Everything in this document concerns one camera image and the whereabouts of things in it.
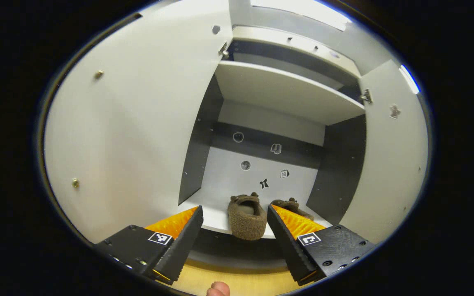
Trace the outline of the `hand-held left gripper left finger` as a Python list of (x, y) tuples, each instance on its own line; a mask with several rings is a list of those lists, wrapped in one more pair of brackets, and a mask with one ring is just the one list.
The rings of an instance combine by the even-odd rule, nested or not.
[(128, 225), (94, 244), (94, 249), (142, 277), (172, 285), (203, 224), (203, 208), (196, 206), (147, 227)]

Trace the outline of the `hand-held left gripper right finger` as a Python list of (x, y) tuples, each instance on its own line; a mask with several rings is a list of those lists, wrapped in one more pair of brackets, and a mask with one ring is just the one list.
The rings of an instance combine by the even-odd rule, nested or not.
[(267, 222), (298, 285), (330, 277), (376, 247), (343, 225), (324, 227), (273, 204)]

